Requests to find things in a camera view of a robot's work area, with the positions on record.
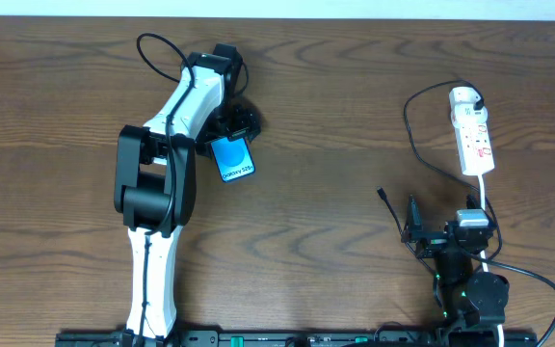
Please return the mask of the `blue screen smartphone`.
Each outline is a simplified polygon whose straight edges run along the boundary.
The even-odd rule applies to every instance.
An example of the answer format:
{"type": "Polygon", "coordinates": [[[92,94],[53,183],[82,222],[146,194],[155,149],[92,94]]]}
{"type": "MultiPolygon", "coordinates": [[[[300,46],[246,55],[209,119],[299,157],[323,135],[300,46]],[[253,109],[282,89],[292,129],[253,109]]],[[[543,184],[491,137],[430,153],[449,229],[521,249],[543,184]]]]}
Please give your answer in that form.
{"type": "Polygon", "coordinates": [[[213,142],[211,149],[224,183],[255,173],[255,165],[245,139],[230,141],[222,138],[213,142]]]}

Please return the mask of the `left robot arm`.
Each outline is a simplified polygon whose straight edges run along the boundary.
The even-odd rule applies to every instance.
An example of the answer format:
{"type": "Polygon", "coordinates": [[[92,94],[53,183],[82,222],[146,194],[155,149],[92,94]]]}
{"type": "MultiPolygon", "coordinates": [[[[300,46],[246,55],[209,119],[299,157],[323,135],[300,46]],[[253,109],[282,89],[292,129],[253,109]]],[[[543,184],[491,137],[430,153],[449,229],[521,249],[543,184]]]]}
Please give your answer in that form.
{"type": "Polygon", "coordinates": [[[224,182],[255,172],[249,144],[261,131],[260,119],[237,100],[238,76],[247,70],[233,45],[193,52],[164,107],[119,133],[114,206],[132,247],[125,330],[135,346],[164,344],[176,321],[176,250],[195,208],[197,157],[214,159],[224,182]]]}

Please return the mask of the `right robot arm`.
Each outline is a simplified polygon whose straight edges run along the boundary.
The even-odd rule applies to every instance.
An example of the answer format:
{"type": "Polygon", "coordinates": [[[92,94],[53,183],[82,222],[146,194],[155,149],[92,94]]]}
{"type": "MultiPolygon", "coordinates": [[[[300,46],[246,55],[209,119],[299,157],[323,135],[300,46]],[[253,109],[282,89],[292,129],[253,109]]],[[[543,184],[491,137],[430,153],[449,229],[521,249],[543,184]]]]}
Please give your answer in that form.
{"type": "Polygon", "coordinates": [[[497,224],[481,208],[456,212],[444,229],[424,228],[413,197],[409,198],[402,242],[420,261],[434,262],[434,296],[444,322],[435,339],[444,346],[504,346],[505,307],[509,298],[506,278],[473,263],[489,246],[497,224]]]}

